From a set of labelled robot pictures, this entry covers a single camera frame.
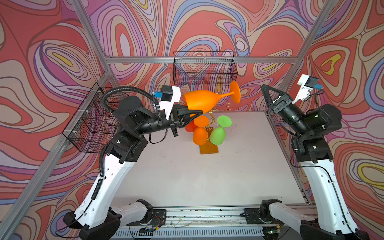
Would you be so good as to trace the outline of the orange wine glass back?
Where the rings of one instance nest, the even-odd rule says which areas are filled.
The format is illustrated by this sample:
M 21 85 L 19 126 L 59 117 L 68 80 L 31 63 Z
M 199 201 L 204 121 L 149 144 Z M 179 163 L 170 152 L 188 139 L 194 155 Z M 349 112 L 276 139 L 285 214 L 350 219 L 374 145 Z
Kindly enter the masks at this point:
M 208 90 L 197 90 L 184 94 L 184 98 L 189 110 L 200 110 L 204 114 L 214 108 L 220 99 L 231 96 L 234 103 L 241 101 L 241 90 L 236 81 L 230 84 L 230 92 L 226 94 L 216 94 Z

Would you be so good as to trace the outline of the orange wine glass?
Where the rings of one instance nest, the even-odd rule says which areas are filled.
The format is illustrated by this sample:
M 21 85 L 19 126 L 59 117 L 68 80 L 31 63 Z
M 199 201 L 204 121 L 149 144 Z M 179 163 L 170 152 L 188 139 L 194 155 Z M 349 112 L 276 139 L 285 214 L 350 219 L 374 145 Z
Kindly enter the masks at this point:
M 205 127 L 209 124 L 210 120 L 206 116 L 199 116 L 194 119 L 194 124 L 197 128 L 193 132 L 193 142 L 198 145 L 204 145 L 208 140 L 208 132 Z
M 216 94 L 208 90 L 197 90 L 184 94 L 184 98 L 189 110 L 200 110 L 204 114 L 214 108 L 220 99 L 231 96 L 234 103 L 241 101 L 241 90 L 236 81 L 230 84 L 230 92 L 226 94 Z

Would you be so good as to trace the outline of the green wine glass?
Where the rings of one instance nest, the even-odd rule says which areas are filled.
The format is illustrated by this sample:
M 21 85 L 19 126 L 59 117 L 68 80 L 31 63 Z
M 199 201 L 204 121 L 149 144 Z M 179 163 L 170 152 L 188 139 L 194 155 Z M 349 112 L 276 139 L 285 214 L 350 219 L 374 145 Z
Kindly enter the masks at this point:
M 226 128 L 232 126 L 232 119 L 228 116 L 219 116 L 217 118 L 219 127 L 215 128 L 210 135 L 210 142 L 216 146 L 221 145 L 226 139 Z

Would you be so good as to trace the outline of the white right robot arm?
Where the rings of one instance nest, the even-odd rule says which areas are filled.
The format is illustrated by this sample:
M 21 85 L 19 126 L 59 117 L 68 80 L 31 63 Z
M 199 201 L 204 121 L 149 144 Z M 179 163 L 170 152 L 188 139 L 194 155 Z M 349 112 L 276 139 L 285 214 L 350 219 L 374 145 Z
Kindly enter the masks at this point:
M 342 127 L 342 113 L 333 105 L 323 105 L 307 113 L 285 92 L 262 85 L 267 107 L 292 128 L 292 159 L 304 170 L 315 199 L 317 217 L 296 211 L 280 200 L 263 200 L 258 212 L 244 212 L 259 222 L 282 222 L 298 232 L 303 240 L 368 240 L 353 220 L 335 174 L 334 158 L 325 136 Z

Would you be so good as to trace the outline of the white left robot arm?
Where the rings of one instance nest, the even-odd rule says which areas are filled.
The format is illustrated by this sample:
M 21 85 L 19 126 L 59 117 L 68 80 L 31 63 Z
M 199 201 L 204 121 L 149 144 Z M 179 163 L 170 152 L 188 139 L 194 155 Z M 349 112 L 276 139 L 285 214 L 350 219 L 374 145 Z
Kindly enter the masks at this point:
M 137 96 L 128 96 L 113 109 L 107 103 L 110 96 L 120 92 L 135 92 L 150 99 L 156 112 L 146 109 Z M 109 240 L 122 226 L 132 223 L 150 224 L 153 206 L 143 199 L 123 207 L 112 208 L 111 203 L 125 176 L 138 161 L 148 145 L 146 134 L 178 129 L 203 114 L 202 110 L 189 110 L 172 104 L 170 113 L 161 109 L 154 95 L 136 87 L 113 88 L 101 97 L 101 106 L 119 121 L 121 130 L 103 147 L 99 157 L 99 175 L 83 203 L 65 214 L 67 228 L 79 230 L 79 240 Z

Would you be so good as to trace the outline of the red wine glass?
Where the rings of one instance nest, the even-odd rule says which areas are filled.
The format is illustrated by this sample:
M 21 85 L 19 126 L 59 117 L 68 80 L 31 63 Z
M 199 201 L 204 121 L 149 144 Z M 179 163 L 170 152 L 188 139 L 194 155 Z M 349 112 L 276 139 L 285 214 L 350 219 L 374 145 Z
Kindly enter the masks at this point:
M 193 133 L 198 127 L 194 123 L 194 121 L 191 121 L 188 125 L 185 126 L 185 130 L 189 133 Z

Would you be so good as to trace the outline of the orange wine glass front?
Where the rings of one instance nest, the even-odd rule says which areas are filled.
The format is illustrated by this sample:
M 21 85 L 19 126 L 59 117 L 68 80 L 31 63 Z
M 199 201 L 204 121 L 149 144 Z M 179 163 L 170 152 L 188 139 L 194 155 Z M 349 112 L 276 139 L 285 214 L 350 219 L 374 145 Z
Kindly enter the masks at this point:
M 193 142 L 198 145 L 204 145 L 208 140 L 208 132 L 205 127 L 209 124 L 210 120 L 206 116 L 199 116 L 194 119 L 194 124 L 197 128 L 193 132 Z

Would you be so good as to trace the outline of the metal base rail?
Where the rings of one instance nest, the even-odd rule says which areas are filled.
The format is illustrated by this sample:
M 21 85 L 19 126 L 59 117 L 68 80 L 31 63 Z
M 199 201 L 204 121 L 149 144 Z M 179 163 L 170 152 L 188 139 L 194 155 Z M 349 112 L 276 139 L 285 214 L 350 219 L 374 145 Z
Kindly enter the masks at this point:
M 83 240 L 156 240 L 263 237 L 277 240 L 284 227 L 316 226 L 317 209 L 277 200 L 256 206 L 154 208 L 135 203 L 109 209 L 101 226 L 81 231 Z

